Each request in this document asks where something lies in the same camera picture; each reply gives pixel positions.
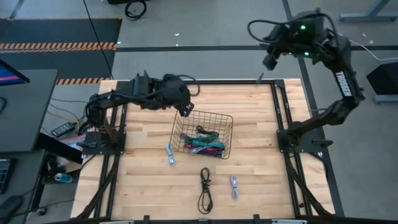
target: desk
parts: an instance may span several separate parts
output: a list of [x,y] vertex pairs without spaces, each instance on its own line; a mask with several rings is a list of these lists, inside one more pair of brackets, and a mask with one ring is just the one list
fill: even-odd
[[[284,81],[293,120],[309,118],[300,80]],[[99,92],[115,88],[116,84],[117,81],[103,81]],[[175,152],[176,165],[170,166],[165,145],[170,141],[175,110],[140,110],[129,104],[126,148],[120,159],[112,220],[142,220],[144,215],[150,215],[151,220],[252,219],[253,214],[260,214],[261,218],[294,217],[284,157],[275,134],[277,121],[271,86],[202,85],[200,95],[193,97],[192,102],[195,110],[234,118],[229,159]],[[333,213],[323,164],[308,154],[301,156],[308,187]],[[102,162],[103,156],[96,156],[81,171],[71,217],[77,216],[97,191]],[[208,215],[197,209],[201,192],[199,173],[204,167],[211,172],[214,201]],[[231,198],[231,174],[238,178],[237,201]]]
[[[0,96],[8,100],[6,108],[0,114],[0,157],[17,159],[6,193],[0,195],[0,203],[11,195],[20,195],[36,186],[41,187],[24,196],[23,204],[16,213],[26,212],[39,206],[44,188],[40,183],[44,178],[41,171],[46,151],[77,163],[81,163],[82,160],[80,151],[40,133],[55,86],[57,71],[21,70],[20,72],[30,79],[30,83],[0,86]],[[26,216],[15,217],[11,223],[25,223]]]

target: keyboard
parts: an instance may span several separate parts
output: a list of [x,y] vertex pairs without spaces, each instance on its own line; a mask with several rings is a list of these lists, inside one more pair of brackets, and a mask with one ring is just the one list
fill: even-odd
[[16,159],[0,159],[0,194],[6,193]]

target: hazard tape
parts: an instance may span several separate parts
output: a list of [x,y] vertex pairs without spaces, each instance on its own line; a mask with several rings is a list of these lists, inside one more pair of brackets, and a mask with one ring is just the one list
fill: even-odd
[[[26,18],[26,19],[10,19],[9,21],[23,21],[23,20],[88,20],[89,18]],[[100,20],[100,19],[122,19],[120,17],[99,17],[99,18],[91,18],[91,20]]]
[[116,50],[113,42],[75,42],[75,43],[0,43],[0,50]]
[[[108,48],[103,47],[103,50],[116,50],[116,47]],[[42,50],[0,50],[0,54],[7,53],[38,53],[38,52],[72,52],[72,51],[82,51],[82,50],[101,50],[99,47],[91,47],[85,49],[42,49]]]
[[79,85],[79,84],[95,84],[102,80],[109,80],[109,78],[61,78],[58,79],[57,85]]

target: concrete floor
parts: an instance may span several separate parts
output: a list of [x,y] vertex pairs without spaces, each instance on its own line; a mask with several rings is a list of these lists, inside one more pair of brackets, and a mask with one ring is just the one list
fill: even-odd
[[[124,17],[123,5],[111,6],[100,0],[86,0],[92,17]],[[17,0],[0,0],[0,16],[12,12]],[[340,33],[366,45],[398,45],[398,22],[343,24],[341,12],[367,11],[374,0],[289,0],[292,14],[321,7],[335,21]],[[174,47],[212,45],[256,45],[246,31],[253,19],[285,21],[281,0],[152,0],[147,14],[138,21],[123,19],[118,47]],[[398,1],[392,1],[386,12],[398,12]],[[86,17],[81,0],[25,0],[17,18]],[[256,26],[254,33],[265,36],[272,26]],[[397,51],[376,51],[381,58],[397,57]],[[300,78],[298,61],[292,57],[279,60],[279,66],[269,72],[262,66],[265,52],[206,51],[206,52],[118,52],[113,75],[115,79],[131,78],[146,69],[149,75],[161,77],[165,73],[185,73],[196,78]],[[398,220],[398,138],[395,137],[397,104],[374,105],[374,92],[366,75],[377,66],[387,63],[373,59],[365,51],[352,53],[352,65],[358,73],[359,84],[365,88],[366,100],[340,126],[324,128],[326,138],[335,143],[329,147],[344,213],[347,217]],[[322,64],[306,67],[319,108],[340,99],[333,76]],[[56,86],[54,98],[87,100],[98,85]],[[54,102],[81,116],[84,104]],[[56,128],[64,121],[46,116],[43,127]],[[76,185],[48,185],[42,203],[74,197]],[[31,215],[28,223],[66,220],[72,203],[52,207],[44,217]]]

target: chair wheel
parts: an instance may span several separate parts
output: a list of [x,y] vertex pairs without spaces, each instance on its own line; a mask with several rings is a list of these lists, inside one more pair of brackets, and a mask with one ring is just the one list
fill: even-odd
[[37,209],[36,214],[38,216],[43,216],[47,213],[47,208],[46,207],[40,207],[39,209]]

